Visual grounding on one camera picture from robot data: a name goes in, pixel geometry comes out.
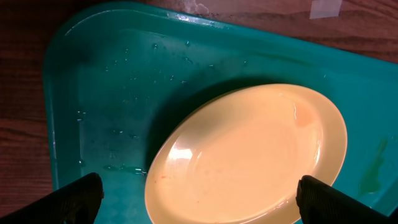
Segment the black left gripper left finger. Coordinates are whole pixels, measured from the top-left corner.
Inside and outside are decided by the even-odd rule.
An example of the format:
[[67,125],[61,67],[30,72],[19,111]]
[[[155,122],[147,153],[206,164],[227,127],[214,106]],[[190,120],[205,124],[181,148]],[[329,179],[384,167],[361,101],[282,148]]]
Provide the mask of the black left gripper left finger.
[[93,224],[104,199],[99,174],[92,172],[1,218],[1,224]]

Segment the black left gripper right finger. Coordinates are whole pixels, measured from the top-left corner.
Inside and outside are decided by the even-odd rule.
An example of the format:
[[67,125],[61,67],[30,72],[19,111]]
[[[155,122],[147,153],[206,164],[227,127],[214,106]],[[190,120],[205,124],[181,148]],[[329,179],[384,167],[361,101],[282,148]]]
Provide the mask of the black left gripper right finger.
[[297,185],[296,203],[303,224],[393,224],[385,216],[311,175]]

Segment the yellow plate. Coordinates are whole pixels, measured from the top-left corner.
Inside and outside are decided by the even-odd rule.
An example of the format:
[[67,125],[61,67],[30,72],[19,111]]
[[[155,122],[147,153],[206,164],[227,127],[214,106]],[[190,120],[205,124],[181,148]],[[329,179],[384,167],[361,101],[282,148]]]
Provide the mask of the yellow plate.
[[348,137],[339,109],[298,85],[232,91],[188,116],[146,178],[153,223],[294,223],[304,175],[331,185]]

